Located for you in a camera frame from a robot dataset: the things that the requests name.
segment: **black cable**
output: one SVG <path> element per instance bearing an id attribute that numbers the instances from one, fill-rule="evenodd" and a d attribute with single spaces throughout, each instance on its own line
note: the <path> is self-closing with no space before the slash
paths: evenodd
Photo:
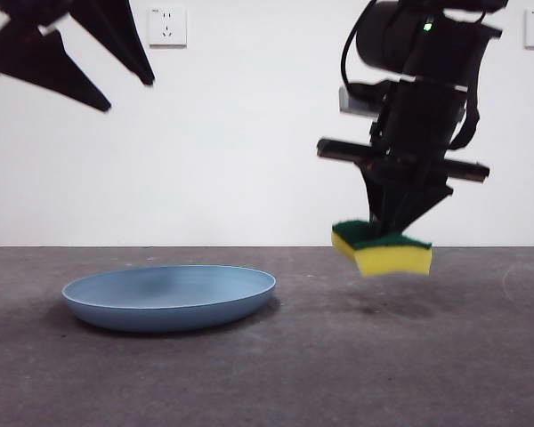
<path id="1" fill-rule="evenodd" d="M 354 39 L 354 36 L 356 36 L 356 32 L 358 31 L 358 26 L 362 22 L 362 20 L 366 17 L 369 10 L 376 4 L 377 0 L 370 0 L 370 3 L 366 6 L 366 9 L 362 12 L 358 20 L 356 21 L 356 24 L 354 24 L 354 28 L 348 35 L 348 38 L 346 39 L 346 44 L 344 45 L 344 49 L 342 50 L 342 59 L 340 60 L 340 72 L 342 73 L 342 79 L 344 81 L 344 85 L 346 86 L 346 89 L 348 89 L 348 86 L 350 85 L 350 82 L 348 81 L 348 76 L 346 75 L 346 57 L 348 56 L 348 51 L 350 50 L 350 46 L 352 44 L 352 40 Z"/>
<path id="2" fill-rule="evenodd" d="M 449 149 L 463 149 L 473 139 L 477 132 L 477 125 L 481 120 L 479 114 L 479 75 L 481 73 L 481 61 L 487 45 L 477 47 L 474 55 L 474 67 L 469 76 L 466 100 L 466 119 L 461 130 L 449 145 Z"/>
<path id="3" fill-rule="evenodd" d="M 480 24 L 482 20 L 484 20 L 485 16 L 487 16 L 487 11 L 482 11 L 481 17 L 475 23 Z"/>

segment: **white wall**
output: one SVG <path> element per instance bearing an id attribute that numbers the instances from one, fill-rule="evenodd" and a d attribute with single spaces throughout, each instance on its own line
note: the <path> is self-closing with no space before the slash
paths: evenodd
<path id="1" fill-rule="evenodd" d="M 367 218 L 350 164 L 319 137 L 368 140 L 338 112 L 339 60 L 360 0 L 190 0 L 189 47 L 149 50 L 145 89 L 76 23 L 67 50 L 113 102 L 103 115 L 0 77 L 0 246 L 327 245 L 333 222 Z M 133 0 L 142 39 L 153 3 Z M 534 52 L 523 7 L 481 76 L 476 139 L 453 158 L 491 166 L 409 230 L 436 245 L 534 245 Z M 0 23 L 4 16 L 0 14 Z M 382 73 L 351 54 L 353 77 Z"/>

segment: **plastic plate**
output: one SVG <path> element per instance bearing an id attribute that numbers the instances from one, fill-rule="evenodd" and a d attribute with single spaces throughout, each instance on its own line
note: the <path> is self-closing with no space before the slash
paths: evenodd
<path id="1" fill-rule="evenodd" d="M 218 326 L 261 308 L 275 277 L 220 265 L 173 265 L 112 271 L 63 288 L 69 309 L 108 329 L 164 333 Z"/>

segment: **green scouring pad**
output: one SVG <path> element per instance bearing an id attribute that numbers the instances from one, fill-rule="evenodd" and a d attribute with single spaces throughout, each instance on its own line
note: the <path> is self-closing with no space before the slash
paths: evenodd
<path id="1" fill-rule="evenodd" d="M 332 228 L 332 245 L 342 255 L 356 262 L 362 276 L 405 271 L 429 274 L 432 246 L 391 233 L 381 238 L 370 236 L 369 223 L 348 221 Z"/>

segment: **plate rim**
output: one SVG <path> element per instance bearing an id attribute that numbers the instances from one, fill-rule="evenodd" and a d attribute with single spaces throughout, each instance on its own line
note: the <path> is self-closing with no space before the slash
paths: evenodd
<path id="1" fill-rule="evenodd" d="M 230 270 L 234 269 L 234 270 L 253 271 L 255 273 L 260 273 L 260 274 L 262 274 L 264 276 L 267 276 L 267 278 L 269 278 L 271 280 L 271 284 L 269 285 L 269 287 L 267 289 L 265 289 L 265 290 L 263 290 L 261 292 L 258 292 L 256 294 L 251 294 L 251 295 L 245 296 L 243 298 L 236 298 L 236 299 L 231 299 L 231 300 L 227 300 L 227 301 L 210 302 L 210 303 L 204 303 L 204 304 L 174 305 L 174 306 L 167 306 L 167 307 L 126 307 L 126 306 L 118 307 L 118 306 L 106 305 L 106 304 L 94 304 L 94 303 L 89 303 L 89 302 L 83 302 L 83 301 L 76 300 L 75 298 L 72 298 L 72 297 L 68 296 L 68 294 L 67 294 L 67 291 L 71 286 L 74 286 L 77 282 L 81 282 L 81 281 L 87 280 L 89 278 L 98 278 L 98 277 L 102 277 L 102 276 L 108 276 L 109 274 L 124 273 L 124 272 L 128 272 L 128 271 L 157 270 L 157 269 L 167 269 L 167 268 L 187 268 L 187 267 L 189 267 L 189 268 L 192 268 L 192 267 L 220 267 L 222 269 L 230 269 Z M 132 268 L 132 269 L 113 270 L 113 271 L 105 271 L 105 272 L 102 272 L 102 273 L 92 274 L 92 275 L 89 275 L 89 276 L 85 276 L 83 278 L 78 278 L 76 280 L 73 280 L 73 281 L 67 283 L 63 287 L 63 289 L 61 290 L 61 295 L 66 300 L 66 302 L 73 302 L 74 304 L 83 305 L 85 307 L 94 307 L 94 308 L 99 308 L 99 309 L 111 309 L 111 310 L 179 310 L 179 309 L 195 309 L 195 308 L 200 308 L 200 307 L 211 307 L 211 306 L 214 306 L 214 305 L 226 304 L 226 303 L 230 303 L 230 302 L 245 301 L 247 299 L 255 298 L 257 296 L 272 292 L 272 290 L 275 288 L 276 285 L 277 285 L 277 279 L 275 278 L 275 276 L 273 276 L 272 274 L 270 274 L 270 273 L 268 273 L 266 271 L 262 271 L 262 270 L 258 270 L 258 269 L 252 269 L 252 268 L 249 268 L 249 267 L 240 267 L 240 266 L 237 266 L 237 265 L 219 265 L 219 264 L 170 264 L 170 265 L 157 265 L 157 266 L 152 266 L 152 267 L 136 267 L 136 268 Z"/>

